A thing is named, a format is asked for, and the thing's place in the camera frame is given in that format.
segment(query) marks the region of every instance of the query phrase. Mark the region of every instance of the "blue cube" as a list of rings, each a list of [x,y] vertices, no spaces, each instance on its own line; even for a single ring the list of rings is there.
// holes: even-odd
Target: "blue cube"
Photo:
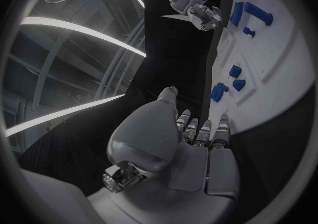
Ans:
[[[233,87],[237,90],[240,91],[245,85],[245,80],[234,80],[233,82]]]
[[[240,67],[232,66],[232,68],[231,68],[231,70],[229,72],[229,75],[231,77],[237,78],[240,75],[241,71],[242,71],[242,69]]]

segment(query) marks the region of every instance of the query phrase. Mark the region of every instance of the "blue object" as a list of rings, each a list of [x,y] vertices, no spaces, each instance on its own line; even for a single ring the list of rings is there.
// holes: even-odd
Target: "blue object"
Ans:
[[[243,2],[235,2],[234,12],[230,17],[230,21],[234,26],[238,26],[243,13]]]
[[[249,2],[246,2],[244,4],[244,11],[246,11],[246,13],[252,14],[253,16],[265,22],[266,26],[271,25],[273,22],[273,15],[263,11],[262,9],[258,8],[257,6]]]
[[[245,85],[245,80],[234,80],[233,82],[233,87],[237,90],[240,91]]]
[[[241,71],[242,71],[242,69],[240,67],[232,66],[232,68],[231,68],[231,70],[229,72],[229,75],[231,77],[237,78],[240,75]]]
[[[251,35],[252,37],[255,36],[255,31],[250,30],[248,27],[245,27],[245,28],[243,29],[243,33],[244,33],[244,34],[247,34],[247,35]]]
[[[219,102],[223,96],[223,92],[228,91],[228,87],[223,83],[219,82],[217,85],[213,87],[212,93],[209,94],[210,98],[215,102]]]

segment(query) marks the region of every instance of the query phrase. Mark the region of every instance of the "white robotic arm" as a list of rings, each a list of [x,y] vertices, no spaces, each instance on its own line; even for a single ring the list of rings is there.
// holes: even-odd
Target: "white robotic arm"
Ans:
[[[182,15],[188,15],[190,21],[199,30],[216,29],[222,21],[218,8],[208,8],[207,0],[169,0],[171,7]]]

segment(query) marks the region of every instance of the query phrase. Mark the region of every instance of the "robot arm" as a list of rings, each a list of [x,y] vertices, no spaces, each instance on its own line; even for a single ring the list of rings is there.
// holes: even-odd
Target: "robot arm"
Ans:
[[[207,0],[169,0],[171,7],[182,15],[188,15],[190,21],[199,30],[216,29],[222,21],[218,8],[208,8]]]

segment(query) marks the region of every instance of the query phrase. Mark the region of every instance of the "blue toy piece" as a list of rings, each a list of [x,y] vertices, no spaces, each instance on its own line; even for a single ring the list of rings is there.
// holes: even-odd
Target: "blue toy piece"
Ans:
[[[240,91],[245,85],[245,80],[234,80],[233,82],[233,87],[237,90]]]
[[[230,17],[230,21],[234,26],[238,26],[243,13],[243,2],[235,2],[234,12]]]
[[[255,31],[250,30],[248,27],[245,27],[243,29],[243,33],[246,34],[246,35],[251,35],[252,37],[255,36]]]
[[[229,72],[229,75],[231,77],[237,78],[240,75],[241,71],[242,71],[242,69],[240,67],[232,66],[232,68],[231,68],[231,70]]]
[[[252,14],[253,16],[265,22],[266,26],[271,25],[273,22],[273,15],[263,11],[262,9],[258,8],[257,6],[249,2],[246,2],[244,4],[244,11],[246,11],[246,13]]]
[[[223,92],[228,91],[228,87],[223,83],[219,82],[217,85],[213,87],[212,93],[209,94],[210,98],[215,102],[219,102],[223,96]]]

